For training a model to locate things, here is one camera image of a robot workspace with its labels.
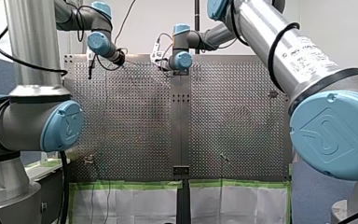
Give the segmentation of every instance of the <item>perforated metal panel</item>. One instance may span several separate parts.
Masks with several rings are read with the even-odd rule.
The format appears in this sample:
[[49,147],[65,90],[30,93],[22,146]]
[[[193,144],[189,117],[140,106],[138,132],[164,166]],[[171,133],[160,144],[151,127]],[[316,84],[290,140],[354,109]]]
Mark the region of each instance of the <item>perforated metal panel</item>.
[[170,81],[144,60],[113,72],[97,65],[89,80],[85,57],[73,57],[72,93],[85,111],[75,181],[171,179]]
[[175,78],[147,55],[129,59],[137,64],[114,72],[97,66],[92,80],[84,55],[67,60],[65,86],[86,115],[70,155],[75,181],[172,179],[174,165],[191,178],[288,176],[285,96],[255,56],[198,55]]
[[204,60],[192,70],[191,177],[285,179],[285,96],[261,62],[238,59]]

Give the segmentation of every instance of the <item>robotic arm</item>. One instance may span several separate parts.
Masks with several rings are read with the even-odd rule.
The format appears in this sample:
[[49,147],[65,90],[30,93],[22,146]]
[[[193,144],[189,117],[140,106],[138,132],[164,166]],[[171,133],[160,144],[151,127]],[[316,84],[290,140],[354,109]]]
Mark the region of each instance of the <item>robotic arm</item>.
[[172,56],[155,63],[166,71],[186,70],[189,49],[214,50],[242,36],[290,99],[290,134],[299,155],[325,175],[358,180],[358,68],[331,61],[282,16],[284,1],[274,4],[209,0],[209,17],[223,23],[202,34],[176,25]]
[[80,105],[62,85],[65,71],[60,69],[57,29],[91,30],[89,48],[117,65],[125,62],[125,55],[110,41],[111,9],[104,3],[75,7],[63,0],[6,0],[5,4],[17,86],[0,98],[0,220],[40,224],[40,186],[30,183],[20,152],[63,152],[75,144],[83,123]]

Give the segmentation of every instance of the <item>green tape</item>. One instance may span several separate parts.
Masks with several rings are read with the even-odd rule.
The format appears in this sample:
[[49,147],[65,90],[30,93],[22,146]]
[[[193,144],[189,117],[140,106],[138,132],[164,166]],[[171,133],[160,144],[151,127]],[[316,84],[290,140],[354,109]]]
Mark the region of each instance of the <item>green tape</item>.
[[107,181],[99,180],[89,183],[72,183],[72,190],[87,189],[136,189],[136,190],[153,190],[153,189],[181,189],[182,181],[161,181],[161,182],[126,182],[126,181]]
[[246,187],[264,189],[288,189],[290,182],[262,182],[231,179],[190,180],[191,188]]
[[61,164],[61,160],[56,161],[45,161],[40,164],[40,167],[54,167]]

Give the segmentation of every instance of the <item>white cloth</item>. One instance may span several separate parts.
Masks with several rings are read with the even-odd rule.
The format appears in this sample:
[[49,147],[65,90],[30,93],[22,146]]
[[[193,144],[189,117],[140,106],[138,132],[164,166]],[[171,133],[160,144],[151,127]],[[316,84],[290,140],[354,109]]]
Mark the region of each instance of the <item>white cloth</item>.
[[192,188],[192,224],[286,224],[288,188]]
[[177,189],[111,188],[109,195],[109,188],[98,186],[94,190],[75,190],[70,223],[176,223],[176,192]]

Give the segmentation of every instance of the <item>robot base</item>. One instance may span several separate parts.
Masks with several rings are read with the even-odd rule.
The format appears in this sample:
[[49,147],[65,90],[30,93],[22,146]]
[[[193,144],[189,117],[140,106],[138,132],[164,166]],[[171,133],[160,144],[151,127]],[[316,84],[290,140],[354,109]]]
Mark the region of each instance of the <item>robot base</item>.
[[40,224],[41,187],[31,183],[28,193],[0,204],[0,219],[3,224]]

